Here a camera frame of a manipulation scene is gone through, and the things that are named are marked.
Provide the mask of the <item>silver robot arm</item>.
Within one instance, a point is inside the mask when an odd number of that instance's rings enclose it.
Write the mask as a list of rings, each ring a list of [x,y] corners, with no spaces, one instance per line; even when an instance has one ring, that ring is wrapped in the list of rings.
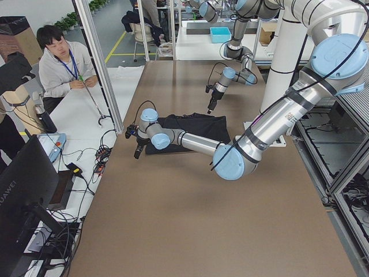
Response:
[[[256,76],[251,72],[254,55],[249,48],[242,46],[242,39],[251,18],[258,16],[263,20],[271,20],[278,14],[279,10],[280,5],[271,1],[237,1],[234,28],[231,40],[224,46],[224,56],[239,61],[242,69],[237,72],[231,67],[225,67],[219,80],[213,85],[206,86],[205,92],[213,91],[208,105],[208,113],[215,109],[217,101],[223,97],[232,81],[242,84],[257,83]]]
[[[360,1],[238,1],[234,32],[224,49],[225,56],[240,59],[245,52],[240,41],[249,19],[258,16],[270,20],[281,9],[306,27],[315,44],[297,82],[231,143],[179,128],[164,128],[156,110],[138,109],[125,133],[126,137],[136,138],[135,158],[139,158],[147,144],[156,149],[175,144],[211,156],[213,170],[221,178],[236,180],[252,173],[262,153],[322,98],[363,90],[368,61],[368,47],[363,40],[368,28],[368,9]]]

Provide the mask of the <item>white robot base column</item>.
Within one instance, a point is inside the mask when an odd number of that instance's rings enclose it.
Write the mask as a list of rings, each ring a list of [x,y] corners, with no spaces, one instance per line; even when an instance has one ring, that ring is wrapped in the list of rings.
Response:
[[[295,66],[298,62],[300,49],[304,42],[307,28],[292,15],[292,2],[280,1],[283,15],[280,16],[279,33],[269,76],[261,104],[265,111],[274,101],[283,96],[292,80]]]

